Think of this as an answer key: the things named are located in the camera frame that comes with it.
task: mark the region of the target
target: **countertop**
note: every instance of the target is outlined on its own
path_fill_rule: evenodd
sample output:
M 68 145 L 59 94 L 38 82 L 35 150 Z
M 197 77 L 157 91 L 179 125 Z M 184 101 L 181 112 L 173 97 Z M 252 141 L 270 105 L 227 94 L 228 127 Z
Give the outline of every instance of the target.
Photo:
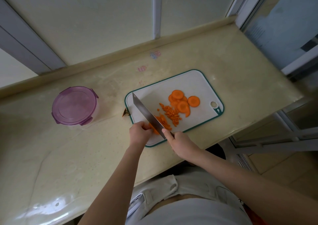
M 2 99 L 0 224 L 63 224 L 84 213 L 128 147 L 125 95 L 190 69 L 204 73 L 225 105 L 187 133 L 202 149 L 302 97 L 232 24 Z M 99 118 L 85 129 L 51 116 L 54 98 L 70 86 L 100 97 Z M 166 142 L 145 148 L 135 184 L 180 161 Z

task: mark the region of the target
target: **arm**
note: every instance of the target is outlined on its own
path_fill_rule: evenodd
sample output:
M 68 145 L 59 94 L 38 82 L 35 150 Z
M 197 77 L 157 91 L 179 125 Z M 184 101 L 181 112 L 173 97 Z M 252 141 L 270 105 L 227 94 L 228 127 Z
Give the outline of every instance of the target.
M 133 124 L 129 129 L 129 147 L 79 225 L 125 224 L 138 161 L 151 133 L 152 129 L 143 121 Z
M 317 224 L 318 202 L 201 150 L 186 134 L 164 131 L 181 158 L 205 169 L 270 224 Z

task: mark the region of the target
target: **white cutting board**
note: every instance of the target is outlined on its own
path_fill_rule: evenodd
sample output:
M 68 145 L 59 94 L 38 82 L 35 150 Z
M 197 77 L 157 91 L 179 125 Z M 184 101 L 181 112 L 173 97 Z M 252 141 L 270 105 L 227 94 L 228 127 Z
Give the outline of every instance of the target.
M 223 103 L 205 78 L 204 74 L 199 70 L 189 70 L 129 92 L 125 97 L 125 105 L 130 113 L 132 123 L 137 123 L 139 121 L 148 123 L 146 118 L 133 104 L 132 92 L 134 92 L 153 115 L 159 116 L 159 112 L 163 115 L 165 113 L 161 109 L 159 103 L 169 106 L 170 102 L 168 97 L 174 90 L 183 91 L 187 98 L 195 95 L 199 97 L 201 103 L 198 107 L 190 107 L 191 114 L 187 118 L 185 117 L 185 114 L 179 113 L 182 120 L 180 120 L 177 127 L 174 127 L 172 121 L 165 115 L 167 122 L 172 127 L 172 132 L 188 131 L 222 115 L 224 112 Z M 165 139 L 160 135 L 153 134 L 146 144 L 146 147 L 154 147 L 164 141 Z

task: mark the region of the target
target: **hand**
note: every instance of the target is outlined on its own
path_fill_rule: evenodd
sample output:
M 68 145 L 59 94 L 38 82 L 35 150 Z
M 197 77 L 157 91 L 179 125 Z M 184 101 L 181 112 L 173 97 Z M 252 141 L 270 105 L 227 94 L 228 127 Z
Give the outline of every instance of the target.
M 191 162 L 191 158 L 202 151 L 186 134 L 181 131 L 176 132 L 174 138 L 170 134 L 170 131 L 162 129 L 162 132 L 167 138 L 173 151 L 182 159 Z
M 130 135 L 130 147 L 136 147 L 143 150 L 147 141 L 149 140 L 153 130 L 152 128 L 143 121 L 134 123 L 129 129 Z

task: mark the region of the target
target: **kitchen knife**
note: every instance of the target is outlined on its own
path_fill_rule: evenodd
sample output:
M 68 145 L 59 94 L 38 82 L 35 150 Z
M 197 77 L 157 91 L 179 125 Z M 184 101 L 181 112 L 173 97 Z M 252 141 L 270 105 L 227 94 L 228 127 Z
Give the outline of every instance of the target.
M 138 99 L 138 97 L 133 93 L 133 104 L 138 108 L 138 110 L 143 114 L 143 116 L 148 120 L 148 122 L 156 129 L 156 131 L 166 139 L 162 129 L 164 126 L 156 119 L 156 117 L 145 107 L 145 105 Z

